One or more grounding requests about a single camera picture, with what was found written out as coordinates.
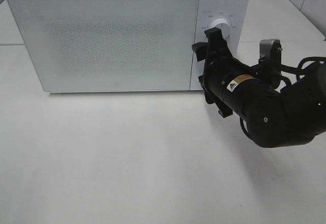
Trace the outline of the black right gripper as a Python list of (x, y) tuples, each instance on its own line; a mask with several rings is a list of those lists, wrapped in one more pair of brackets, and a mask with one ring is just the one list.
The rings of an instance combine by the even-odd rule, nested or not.
[(257, 78), (249, 73), (249, 67), (233, 57), (223, 38), (221, 29), (213, 27), (205, 30), (208, 42), (192, 45), (197, 62), (204, 62), (203, 74), (198, 77), (208, 104), (215, 104), (219, 114), (226, 118), (233, 113), (245, 117), (244, 102), (236, 98), (236, 88), (243, 82)]

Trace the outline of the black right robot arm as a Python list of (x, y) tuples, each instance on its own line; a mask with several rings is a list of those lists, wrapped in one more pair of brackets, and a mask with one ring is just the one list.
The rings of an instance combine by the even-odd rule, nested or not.
[(306, 57), (283, 65), (278, 39), (259, 44), (259, 59), (248, 66), (236, 59), (222, 31), (205, 31), (192, 45), (204, 62), (199, 83), (208, 104), (226, 118), (237, 114), (244, 134), (263, 148), (305, 145), (325, 132), (325, 58)]

